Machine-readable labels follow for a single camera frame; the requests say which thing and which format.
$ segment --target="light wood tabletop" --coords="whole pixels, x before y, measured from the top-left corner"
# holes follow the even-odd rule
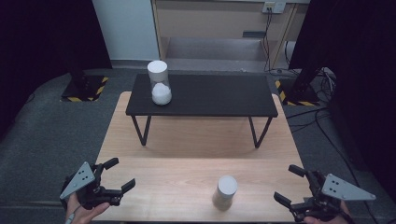
[[[102,174],[102,186],[120,189],[130,181],[120,206],[95,220],[117,221],[293,221],[274,200],[277,191],[301,203],[310,197],[308,182],[288,171],[302,166],[282,105],[261,146],[252,144],[248,118],[152,117],[146,146],[140,144],[131,117],[125,115],[130,92],[121,94],[96,163],[114,157],[120,163]],[[137,117],[144,126],[146,117]],[[253,118],[260,130],[266,118]],[[213,205],[219,178],[238,184],[226,211]]]

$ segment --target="triangular metal plate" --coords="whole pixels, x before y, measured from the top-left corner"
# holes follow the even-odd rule
[[[64,192],[62,192],[60,198],[61,199],[67,198],[70,194],[87,186],[93,180],[95,180],[95,176],[93,175],[91,166],[85,161],[82,164],[82,166],[79,168],[79,170],[76,172],[70,183],[64,189]]]
[[[349,184],[332,174],[326,176],[322,193],[343,201],[371,201],[376,198],[374,194]]]

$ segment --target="black backdrop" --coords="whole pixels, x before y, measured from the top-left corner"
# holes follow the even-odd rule
[[[325,32],[329,18],[336,25]],[[304,68],[326,34],[327,54],[319,55],[318,67],[329,67],[337,78],[332,118],[352,160],[362,157],[396,202],[395,20],[393,0],[311,0],[290,68]]]
[[[29,95],[70,63],[111,68],[92,0],[0,1],[0,136]]]

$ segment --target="white wall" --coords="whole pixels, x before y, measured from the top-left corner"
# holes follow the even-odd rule
[[[159,60],[150,0],[92,0],[111,60]]]

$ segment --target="human hand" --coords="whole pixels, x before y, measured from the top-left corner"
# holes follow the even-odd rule
[[[69,201],[67,202],[66,223],[70,215],[74,213],[75,215],[69,223],[88,224],[94,217],[104,213],[109,206],[110,203],[101,203],[92,210],[87,210],[79,204],[77,194],[73,193],[70,195]]]
[[[350,216],[349,209],[344,201],[341,201],[341,209]],[[328,222],[320,221],[315,217],[305,217],[304,222],[306,224],[348,224],[348,222],[341,216],[337,216]]]

